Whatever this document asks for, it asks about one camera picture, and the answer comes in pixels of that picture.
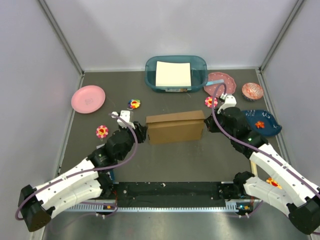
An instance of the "pink plate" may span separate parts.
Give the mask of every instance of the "pink plate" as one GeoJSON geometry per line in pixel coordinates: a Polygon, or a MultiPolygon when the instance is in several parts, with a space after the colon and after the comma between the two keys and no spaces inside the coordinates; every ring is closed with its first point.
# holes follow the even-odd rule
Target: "pink plate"
{"type": "MultiPolygon", "coordinates": [[[[212,72],[208,75],[208,82],[211,81],[216,81],[216,80],[220,80],[223,79],[224,83],[226,84],[226,93],[227,94],[234,94],[236,91],[236,83],[235,80],[230,77],[228,74],[223,73],[223,72],[212,72]]],[[[205,86],[204,90],[210,95],[212,96],[217,88],[218,84],[214,84],[211,86],[205,86]]],[[[219,98],[221,96],[221,94],[223,94],[224,92],[224,88],[221,86],[217,92],[217,94],[215,95],[217,98],[219,98]]]]}
{"type": "Polygon", "coordinates": [[[101,87],[89,85],[75,92],[71,99],[71,105],[78,113],[90,114],[101,108],[105,99],[106,94],[101,87]]]}
{"type": "Polygon", "coordinates": [[[242,86],[242,94],[249,101],[255,101],[263,97],[264,90],[259,84],[249,82],[242,86]]]}

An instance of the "cardboard box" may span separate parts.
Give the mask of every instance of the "cardboard box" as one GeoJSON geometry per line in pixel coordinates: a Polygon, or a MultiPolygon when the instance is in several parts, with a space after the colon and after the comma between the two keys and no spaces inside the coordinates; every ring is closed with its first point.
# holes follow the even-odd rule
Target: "cardboard box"
{"type": "Polygon", "coordinates": [[[166,144],[200,140],[204,129],[204,112],[186,111],[147,116],[150,144],[166,144]]]}

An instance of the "white wall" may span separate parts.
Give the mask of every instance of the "white wall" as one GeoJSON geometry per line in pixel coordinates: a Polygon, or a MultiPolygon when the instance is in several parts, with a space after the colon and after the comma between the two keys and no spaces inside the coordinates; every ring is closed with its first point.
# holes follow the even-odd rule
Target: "white wall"
{"type": "Polygon", "coordinates": [[[320,1],[307,0],[265,71],[293,163],[320,185],[320,1]]]}
{"type": "Polygon", "coordinates": [[[157,55],[259,67],[297,0],[46,0],[81,67],[139,70],[157,55]]]}
{"type": "Polygon", "coordinates": [[[0,1],[0,239],[25,240],[20,189],[57,169],[79,74],[35,0],[0,1]]]}

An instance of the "paper sheet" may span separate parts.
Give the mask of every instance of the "paper sheet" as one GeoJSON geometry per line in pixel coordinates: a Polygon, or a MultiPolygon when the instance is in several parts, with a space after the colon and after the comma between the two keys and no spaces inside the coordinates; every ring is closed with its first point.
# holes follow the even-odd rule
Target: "paper sheet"
{"type": "Polygon", "coordinates": [[[191,86],[190,63],[156,62],[156,87],[191,86]]]}

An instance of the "small toy flower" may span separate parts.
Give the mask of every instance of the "small toy flower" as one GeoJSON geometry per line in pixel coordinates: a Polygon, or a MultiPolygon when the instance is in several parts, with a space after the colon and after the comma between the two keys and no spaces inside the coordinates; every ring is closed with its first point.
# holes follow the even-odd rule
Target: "small toy flower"
{"type": "Polygon", "coordinates": [[[129,102],[128,102],[128,108],[130,109],[137,109],[138,107],[140,107],[140,100],[138,99],[131,99],[129,102]]]}
{"type": "Polygon", "coordinates": [[[263,121],[257,121],[255,123],[255,126],[258,128],[258,129],[264,129],[265,128],[265,123],[263,121]]]}
{"type": "Polygon", "coordinates": [[[279,185],[279,183],[277,183],[275,180],[273,180],[271,177],[269,177],[267,180],[266,180],[266,182],[268,183],[268,184],[271,184],[272,186],[275,186],[275,187],[277,187],[277,188],[279,188],[279,189],[282,189],[282,187],[279,185]]]}
{"type": "Polygon", "coordinates": [[[105,138],[108,135],[109,130],[105,125],[101,125],[96,129],[95,133],[96,133],[97,137],[102,140],[103,138],[105,138]]]}
{"type": "MultiPolygon", "coordinates": [[[[205,101],[204,104],[208,107],[208,108],[212,108],[212,96],[208,96],[205,101]]],[[[213,102],[213,107],[215,108],[218,105],[218,99],[215,97],[214,98],[214,102],[213,102]]]]}

